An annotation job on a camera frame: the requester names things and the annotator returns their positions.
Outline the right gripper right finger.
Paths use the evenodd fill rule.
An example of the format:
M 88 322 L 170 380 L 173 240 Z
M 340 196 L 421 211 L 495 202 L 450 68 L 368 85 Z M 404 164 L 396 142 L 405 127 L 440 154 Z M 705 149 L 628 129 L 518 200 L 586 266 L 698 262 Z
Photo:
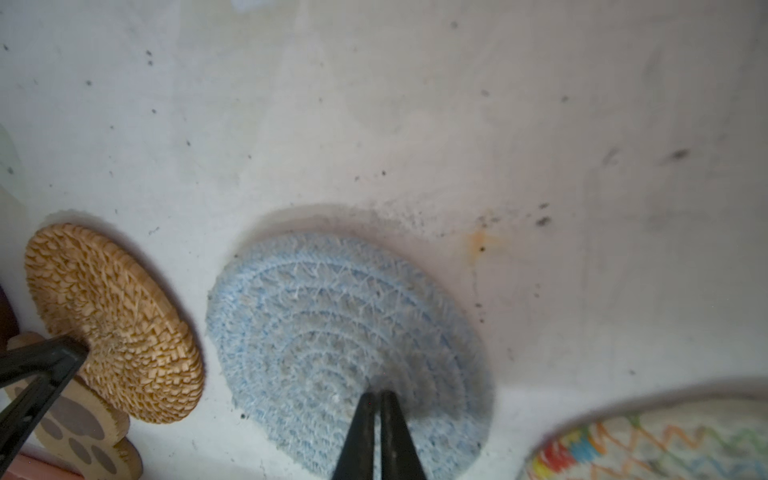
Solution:
M 381 478 L 383 480 L 426 480 L 398 396 L 386 390 L 380 394 Z

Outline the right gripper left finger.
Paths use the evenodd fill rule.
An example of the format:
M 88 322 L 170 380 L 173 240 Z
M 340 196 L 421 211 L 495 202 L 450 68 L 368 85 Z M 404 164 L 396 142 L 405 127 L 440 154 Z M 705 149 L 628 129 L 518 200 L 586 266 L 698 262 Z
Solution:
M 364 393 L 357 404 L 332 480 L 372 480 L 377 394 Z

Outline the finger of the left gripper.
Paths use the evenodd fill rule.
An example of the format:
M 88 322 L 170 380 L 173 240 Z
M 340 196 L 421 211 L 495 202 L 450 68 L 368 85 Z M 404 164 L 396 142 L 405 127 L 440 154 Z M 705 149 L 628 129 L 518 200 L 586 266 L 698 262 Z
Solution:
M 69 336 L 59 336 L 1 354 L 1 386 L 25 381 L 1 411 L 1 472 L 6 473 L 65 387 L 88 357 L 89 349 Z

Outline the light blue woven coaster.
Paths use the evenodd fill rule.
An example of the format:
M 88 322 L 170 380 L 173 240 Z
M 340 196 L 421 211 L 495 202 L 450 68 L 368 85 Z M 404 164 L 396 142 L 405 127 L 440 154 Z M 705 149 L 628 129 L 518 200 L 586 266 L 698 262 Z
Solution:
M 444 288 L 381 246 L 312 232 L 257 241 L 218 275 L 206 327 L 234 405 L 320 478 L 367 392 L 395 392 L 431 479 L 461 476 L 487 441 L 481 339 Z

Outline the multicolour woven round coaster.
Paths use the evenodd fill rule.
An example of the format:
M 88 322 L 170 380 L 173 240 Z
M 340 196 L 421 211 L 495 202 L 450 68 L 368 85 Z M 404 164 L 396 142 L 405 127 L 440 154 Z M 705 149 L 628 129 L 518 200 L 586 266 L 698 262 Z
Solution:
M 519 479 L 765 479 L 767 402 L 708 399 L 596 420 L 527 459 Z

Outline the dark brown round wooden coaster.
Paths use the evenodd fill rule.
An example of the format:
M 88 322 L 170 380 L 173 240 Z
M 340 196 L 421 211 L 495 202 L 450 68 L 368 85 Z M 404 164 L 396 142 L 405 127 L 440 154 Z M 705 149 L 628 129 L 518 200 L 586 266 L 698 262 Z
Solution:
M 0 349 L 2 352 L 8 349 L 9 340 L 19 333 L 18 322 L 12 306 L 3 289 L 0 289 Z

